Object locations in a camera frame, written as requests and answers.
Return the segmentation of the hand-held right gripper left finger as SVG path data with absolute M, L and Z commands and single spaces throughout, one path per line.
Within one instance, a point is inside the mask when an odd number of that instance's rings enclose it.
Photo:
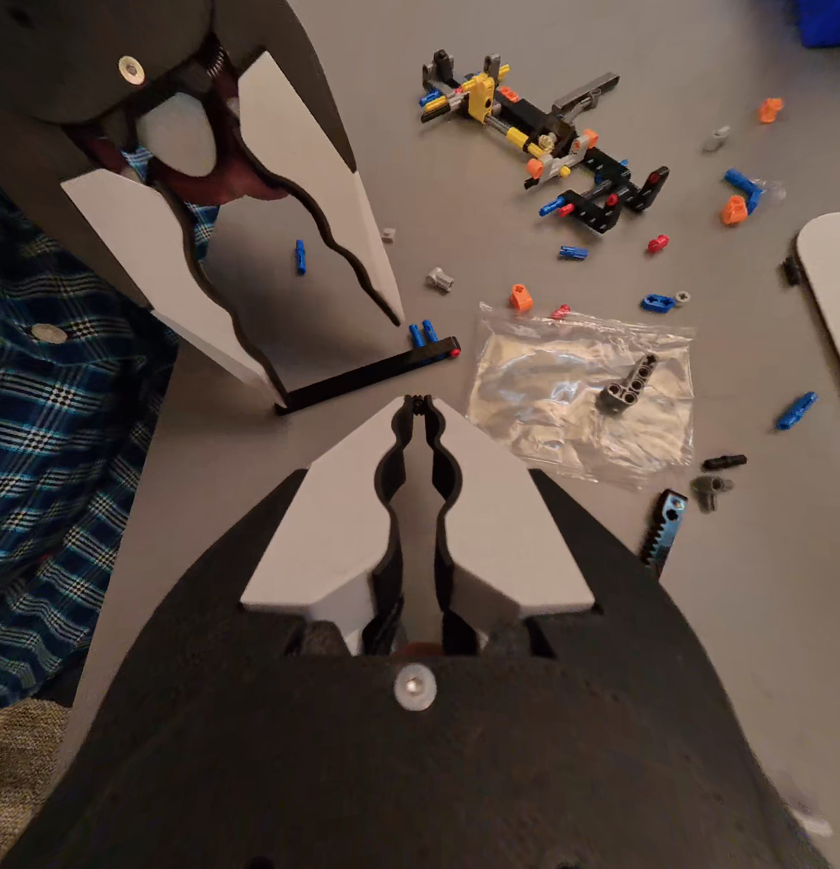
M 327 621 L 352 654 L 388 654 L 403 611 L 391 502 L 406 481 L 414 398 L 390 402 L 313 462 L 241 597 L 250 611 Z

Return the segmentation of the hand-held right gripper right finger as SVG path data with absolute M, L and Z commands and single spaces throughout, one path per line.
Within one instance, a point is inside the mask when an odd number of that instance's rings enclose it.
M 445 654 L 498 629 L 590 612 L 594 595 L 529 467 L 438 397 L 425 398 L 436 517 L 434 578 Z

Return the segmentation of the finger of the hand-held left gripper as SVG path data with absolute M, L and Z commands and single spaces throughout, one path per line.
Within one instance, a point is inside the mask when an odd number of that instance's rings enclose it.
M 242 144 L 261 174 L 288 190 L 313 217 L 367 296 L 394 325 L 404 311 L 367 192 L 271 53 L 238 79 Z
M 164 193 L 98 168 L 61 183 L 152 307 L 153 315 L 242 383 L 286 407 L 271 364 L 237 326 L 197 261 L 190 229 Z

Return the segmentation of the long black lego beam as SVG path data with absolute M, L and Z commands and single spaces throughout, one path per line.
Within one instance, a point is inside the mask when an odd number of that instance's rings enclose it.
M 287 416 L 377 385 L 394 377 L 406 375 L 424 365 L 449 359 L 447 352 L 460 346 L 455 336 L 448 336 L 422 349 L 411 349 L 380 361 L 355 368 L 323 381 L 297 388 L 287 393 L 285 403 L 276 404 L 275 414 Z

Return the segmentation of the black lego gear rack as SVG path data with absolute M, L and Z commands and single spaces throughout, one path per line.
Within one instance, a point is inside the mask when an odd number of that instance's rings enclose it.
M 656 500 L 640 552 L 640 560 L 656 581 L 660 580 L 675 537 L 686 514 L 688 498 L 673 489 Z

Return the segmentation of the dark grey angled lego beam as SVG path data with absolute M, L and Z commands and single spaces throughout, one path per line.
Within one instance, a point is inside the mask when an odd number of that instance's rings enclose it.
M 600 411 L 609 415 L 621 415 L 634 407 L 645 391 L 658 362 L 659 357 L 655 353 L 646 353 L 625 377 L 606 386 L 598 396 Z

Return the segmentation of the grey lego pin connector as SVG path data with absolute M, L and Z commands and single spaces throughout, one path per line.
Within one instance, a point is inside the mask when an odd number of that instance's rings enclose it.
M 734 482 L 718 474 L 702 474 L 691 481 L 690 487 L 698 501 L 702 513 L 714 513 L 718 506 L 718 496 L 734 489 Z

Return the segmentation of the lego vehicle assembly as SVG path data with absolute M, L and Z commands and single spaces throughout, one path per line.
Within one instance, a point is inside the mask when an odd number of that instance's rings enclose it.
M 587 111 L 569 123 L 557 117 L 552 107 L 541 110 L 506 85 L 509 71 L 498 54 L 491 54 L 481 71 L 460 76 L 453 56 L 437 50 L 422 68 L 421 122 L 455 115 L 494 130 L 527 155 L 525 190 L 566 180 L 575 168 L 593 173 L 590 190 L 564 190 L 541 207 L 540 217 L 569 216 L 592 232 L 605 234 L 618 223 L 622 210 L 641 214 L 653 205 L 668 180 L 669 168 L 655 168 L 642 185 L 636 184 L 627 165 L 599 148 L 594 130 L 578 130 L 576 119 Z

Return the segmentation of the person's left hand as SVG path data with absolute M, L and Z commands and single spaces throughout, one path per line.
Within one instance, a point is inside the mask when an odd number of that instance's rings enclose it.
M 204 177 L 171 168 L 157 157 L 149 163 L 150 177 L 182 202 L 201 207 L 220 207 L 248 197 L 258 201 L 286 198 L 289 191 L 263 180 L 232 132 L 216 140 L 215 167 Z

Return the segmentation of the clear plastic bag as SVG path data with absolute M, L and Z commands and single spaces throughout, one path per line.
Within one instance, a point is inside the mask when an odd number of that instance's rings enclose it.
M 528 465 L 585 482 L 637 489 L 690 466 L 696 330 L 548 317 L 479 304 L 469 421 Z M 637 404 L 601 412 L 601 391 L 646 353 L 659 362 Z

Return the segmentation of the blue plaid shirt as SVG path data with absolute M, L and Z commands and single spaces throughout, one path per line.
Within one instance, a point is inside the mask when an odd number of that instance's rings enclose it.
M 177 349 L 0 187 L 0 708 L 85 658 Z

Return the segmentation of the white flat board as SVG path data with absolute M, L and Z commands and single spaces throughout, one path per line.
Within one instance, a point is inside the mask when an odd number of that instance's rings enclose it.
M 806 223 L 793 246 L 840 362 L 840 212 Z

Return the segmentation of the blue storage bin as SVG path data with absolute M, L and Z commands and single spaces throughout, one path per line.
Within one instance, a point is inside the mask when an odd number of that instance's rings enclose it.
M 840 1 L 796 1 L 796 8 L 805 48 L 840 48 Z

